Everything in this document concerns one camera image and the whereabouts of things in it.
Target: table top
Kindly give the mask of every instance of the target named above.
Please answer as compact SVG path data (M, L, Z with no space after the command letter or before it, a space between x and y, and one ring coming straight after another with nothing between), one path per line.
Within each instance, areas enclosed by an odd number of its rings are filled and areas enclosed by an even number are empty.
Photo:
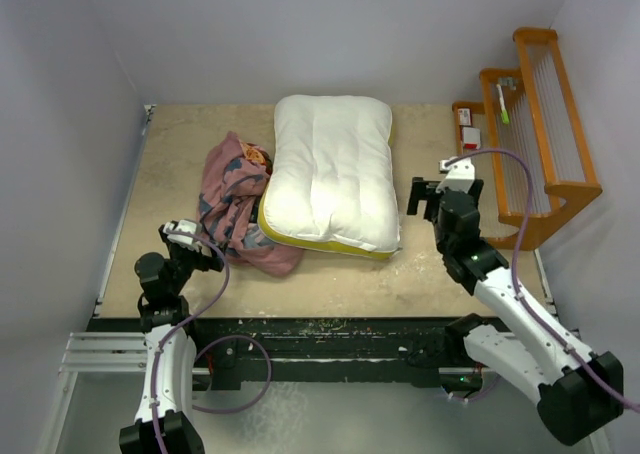
M392 110L396 128L393 173L402 250L387 261L306 251L298 267L283 279L252 267L233 266L226 293L204 317L492 314L450 279L435 249L432 226L421 215L404 215L411 178L440 179L438 161L456 153L451 108L398 105ZM204 159L228 131L274 153L273 111L273 105L157 107L120 232L101 317L138 317L136 303L141 289L133 272L136 260L150 251L166 255L157 231L161 224L195 218ZM485 181L493 183L486 177ZM480 212L483 229L485 223L495 225L493 203L481 202ZM510 259L510 252L503 254ZM542 300L533 252L521 253L518 273L529 291ZM223 274L195 272L183 289L191 310L206 304L222 281Z

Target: gray wall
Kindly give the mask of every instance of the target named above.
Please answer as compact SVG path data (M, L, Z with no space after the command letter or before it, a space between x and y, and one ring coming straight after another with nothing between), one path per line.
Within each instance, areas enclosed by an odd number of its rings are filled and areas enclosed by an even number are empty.
M479 96L515 63L511 34L564 0L93 0L146 102L273 103L292 93L386 102Z
M0 0L2 451L31 453L88 320L144 110L88 0Z
M640 0L566 0L553 23L604 193L544 245L565 322L625 366L640 401ZM616 452L638 452L638 416L611 424Z

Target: wooden rack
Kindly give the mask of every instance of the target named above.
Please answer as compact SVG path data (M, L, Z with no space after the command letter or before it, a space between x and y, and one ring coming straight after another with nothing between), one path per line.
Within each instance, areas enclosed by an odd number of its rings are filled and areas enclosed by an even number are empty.
M483 102L459 101L472 115L486 116L491 147L513 150L529 165L534 180L534 209L522 249L533 250L551 237L600 195L569 79L551 29L521 28L513 35L520 68L484 69L480 73ZM496 84L511 78L513 88L503 87L510 123L503 124ZM456 139L461 154L457 114ZM492 154L499 222L520 227L526 205L526 180L521 167L510 158ZM499 249L513 249L517 233L489 237Z

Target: beige table surface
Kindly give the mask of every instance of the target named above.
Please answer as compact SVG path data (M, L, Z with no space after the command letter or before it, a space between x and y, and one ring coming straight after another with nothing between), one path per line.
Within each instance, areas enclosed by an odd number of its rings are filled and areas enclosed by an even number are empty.
M205 156L227 131L274 151L272 105L158 106L142 155L101 317L137 317L141 289L133 272L140 255L166 255L157 228L168 220L193 219ZM411 178L440 179L438 161L455 154L449 106L393 106L394 184L402 224L403 250L388 261L307 251L287 278L255 268L233 267L211 317L461 316L491 311L447 275L435 250L433 228L421 216L404 215ZM481 175L490 176L490 169ZM483 229L495 226L490 189L480 206ZM510 259L510 253L503 253ZM542 285L533 253L520 256L520 278L538 299ZM194 273L183 290L191 310L217 292L223 275Z

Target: gray floor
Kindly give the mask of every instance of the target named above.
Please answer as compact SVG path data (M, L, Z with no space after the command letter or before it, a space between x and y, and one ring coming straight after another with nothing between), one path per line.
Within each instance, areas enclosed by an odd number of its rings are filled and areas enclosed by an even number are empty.
M139 374L81 374L58 454L117 454L118 431L132 421ZM200 394L196 404L237 405L239 392ZM587 441L567 448L545 430L524 396L501 382L469 405L440 389L400 384L274 384L252 409L233 416L196 413L207 454L519 453L588 454Z

